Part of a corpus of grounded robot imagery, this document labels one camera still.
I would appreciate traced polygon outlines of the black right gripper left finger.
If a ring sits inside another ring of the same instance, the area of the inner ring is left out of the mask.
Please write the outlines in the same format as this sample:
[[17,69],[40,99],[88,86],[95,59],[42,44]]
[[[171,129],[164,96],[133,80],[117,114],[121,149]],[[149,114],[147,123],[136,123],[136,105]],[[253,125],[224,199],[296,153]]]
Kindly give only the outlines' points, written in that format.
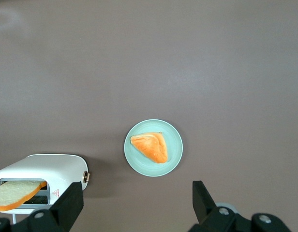
[[0,232],[68,232],[84,206],[80,182],[72,183],[49,209],[39,209],[12,225],[0,218]]

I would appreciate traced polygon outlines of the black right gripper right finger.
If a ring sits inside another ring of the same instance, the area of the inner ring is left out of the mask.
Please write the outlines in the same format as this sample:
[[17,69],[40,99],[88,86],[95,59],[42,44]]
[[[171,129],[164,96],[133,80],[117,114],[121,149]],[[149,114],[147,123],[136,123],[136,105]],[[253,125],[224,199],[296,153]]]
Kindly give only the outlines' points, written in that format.
[[274,215],[256,213],[246,219],[230,207],[217,206],[202,181],[193,182],[193,208],[198,223],[191,232],[291,232]]

